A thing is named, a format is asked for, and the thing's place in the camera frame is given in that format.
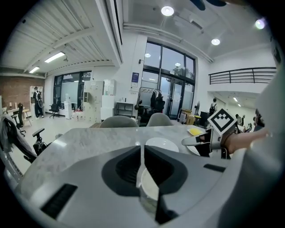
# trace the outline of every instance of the bag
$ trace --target bag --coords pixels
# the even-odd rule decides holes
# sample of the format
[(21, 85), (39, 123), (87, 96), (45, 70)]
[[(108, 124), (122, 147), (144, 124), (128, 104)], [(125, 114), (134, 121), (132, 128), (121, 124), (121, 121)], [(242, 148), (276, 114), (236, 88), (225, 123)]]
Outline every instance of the bag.
[(212, 115), (215, 113), (215, 111), (216, 111), (215, 106), (216, 106), (216, 105), (217, 105), (217, 104), (215, 104), (215, 105), (213, 106), (213, 104), (211, 104), (210, 111), (209, 111), (209, 115), (210, 115), (210, 116), (212, 116)]

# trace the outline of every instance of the door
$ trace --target door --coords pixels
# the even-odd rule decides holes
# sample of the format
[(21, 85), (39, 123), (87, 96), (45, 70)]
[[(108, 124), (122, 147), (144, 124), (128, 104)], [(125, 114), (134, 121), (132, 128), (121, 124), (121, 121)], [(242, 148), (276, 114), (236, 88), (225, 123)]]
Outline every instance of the door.
[(177, 119), (179, 112), (183, 81), (171, 76), (161, 75), (160, 90), (165, 101), (163, 113), (170, 119)]

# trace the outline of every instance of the brick wall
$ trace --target brick wall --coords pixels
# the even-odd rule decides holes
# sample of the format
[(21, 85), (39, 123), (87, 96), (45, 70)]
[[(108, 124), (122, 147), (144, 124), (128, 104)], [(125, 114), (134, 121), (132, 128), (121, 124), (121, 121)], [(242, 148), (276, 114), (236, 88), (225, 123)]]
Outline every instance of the brick wall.
[(34, 77), (0, 76), (2, 107), (9, 109), (9, 103), (12, 102), (12, 108), (15, 108), (15, 102), (17, 102), (17, 105), (22, 103), (26, 109), (30, 109), (30, 86), (45, 88), (45, 80)]

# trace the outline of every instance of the tree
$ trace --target tree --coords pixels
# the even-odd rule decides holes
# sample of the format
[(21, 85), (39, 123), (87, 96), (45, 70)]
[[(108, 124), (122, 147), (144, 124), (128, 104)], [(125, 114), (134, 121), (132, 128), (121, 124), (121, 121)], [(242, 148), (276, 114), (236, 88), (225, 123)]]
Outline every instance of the tree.
[[(178, 66), (175, 67), (172, 71), (174, 71), (174, 73), (177, 73), (179, 75), (183, 75), (183, 68), (179, 68)], [(190, 78), (193, 79), (193, 73), (186, 68), (186, 75), (190, 74)]]

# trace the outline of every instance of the balcony railing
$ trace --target balcony railing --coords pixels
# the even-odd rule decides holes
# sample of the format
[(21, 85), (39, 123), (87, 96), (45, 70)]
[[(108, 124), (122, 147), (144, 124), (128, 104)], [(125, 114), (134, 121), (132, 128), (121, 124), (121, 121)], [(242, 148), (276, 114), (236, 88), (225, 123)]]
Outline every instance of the balcony railing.
[(276, 67), (255, 67), (211, 73), (209, 76), (210, 84), (236, 82), (270, 83), (275, 74)]

